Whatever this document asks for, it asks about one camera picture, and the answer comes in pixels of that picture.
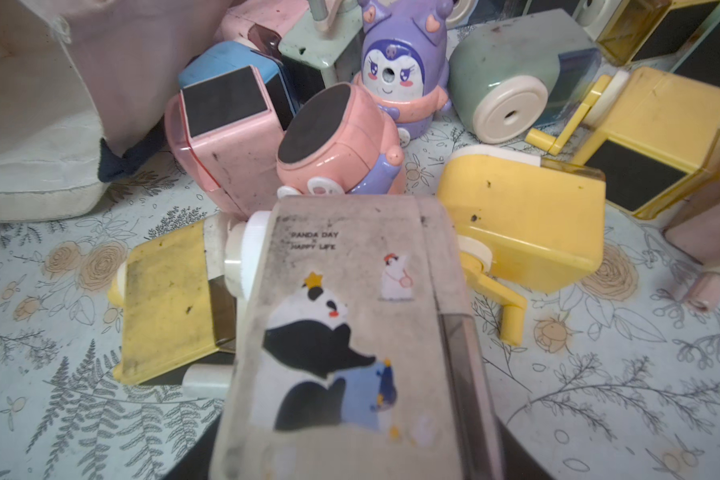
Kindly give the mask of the pink round pencil sharpener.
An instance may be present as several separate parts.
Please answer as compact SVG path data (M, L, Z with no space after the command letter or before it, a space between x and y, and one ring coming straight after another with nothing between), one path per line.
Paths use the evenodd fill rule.
M667 241L702 265L683 302L706 313L720 303L720 179L696 192L664 231Z

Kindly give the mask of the purple pencil sharpener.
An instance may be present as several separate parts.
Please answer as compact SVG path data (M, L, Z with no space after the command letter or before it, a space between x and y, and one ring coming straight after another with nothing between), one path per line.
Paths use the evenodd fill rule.
M454 3L359 0L358 5L364 41L354 82L392 118L405 147L427 132L437 112L451 107L446 20Z

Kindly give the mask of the blue pink pencil sharpener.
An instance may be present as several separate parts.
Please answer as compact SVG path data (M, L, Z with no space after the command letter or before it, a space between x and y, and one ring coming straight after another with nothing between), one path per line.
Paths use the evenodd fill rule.
M178 75L178 84L184 88L247 66L259 70L281 127L286 130L300 108L295 87L283 63L258 50L235 41L217 43L185 67Z

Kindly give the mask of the cream canvas tote bag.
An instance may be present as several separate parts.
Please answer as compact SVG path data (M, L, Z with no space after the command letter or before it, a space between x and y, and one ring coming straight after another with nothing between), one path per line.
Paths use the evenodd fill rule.
M225 1L0 1L0 223L89 212L165 143Z

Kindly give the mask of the grey green round sharpener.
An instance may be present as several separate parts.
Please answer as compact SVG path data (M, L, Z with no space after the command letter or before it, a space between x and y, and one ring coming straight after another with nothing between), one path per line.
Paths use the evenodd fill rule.
M601 61L568 13L549 10L472 30L449 58L448 91L463 126L499 144L571 115Z

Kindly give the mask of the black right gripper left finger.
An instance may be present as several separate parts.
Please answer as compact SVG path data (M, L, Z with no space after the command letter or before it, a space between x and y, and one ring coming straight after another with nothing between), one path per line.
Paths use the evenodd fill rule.
M221 416L209 425L198 442L163 477L164 480L208 480L210 462Z

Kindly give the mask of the yellow pencil sharpener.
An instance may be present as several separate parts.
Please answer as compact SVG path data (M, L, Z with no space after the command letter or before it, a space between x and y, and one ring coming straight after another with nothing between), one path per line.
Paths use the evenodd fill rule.
M216 214L129 254L108 292L124 314L117 381L225 397L247 306L240 281L244 229L235 217Z
M600 267L605 193L605 175L595 168L490 145L448 157L437 198L457 234L468 285L502 308L502 342L521 344L527 308L509 283L554 293Z
M678 52L719 6L714 0L583 1L576 21L611 64L625 66Z
M649 67L600 76L558 136L526 142L557 155L581 125L572 162L602 171L606 200L642 220L720 178L720 88Z

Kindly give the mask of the white printed pencil sharpener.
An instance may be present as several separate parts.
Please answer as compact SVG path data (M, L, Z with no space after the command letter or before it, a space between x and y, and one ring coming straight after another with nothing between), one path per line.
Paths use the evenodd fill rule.
M246 303L213 479L500 479L453 225L434 197L296 196L235 225Z

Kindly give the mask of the pink round robot sharpener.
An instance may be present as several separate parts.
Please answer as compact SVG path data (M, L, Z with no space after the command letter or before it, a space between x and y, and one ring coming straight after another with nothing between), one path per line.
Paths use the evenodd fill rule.
M371 94L351 83L313 96L277 151L277 197L402 194L405 159L398 127Z

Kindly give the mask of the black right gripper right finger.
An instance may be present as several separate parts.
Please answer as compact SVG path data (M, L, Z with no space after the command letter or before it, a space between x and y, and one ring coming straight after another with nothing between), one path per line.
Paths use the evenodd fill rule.
M505 479L553 480L501 421L498 421L498 427L504 455Z

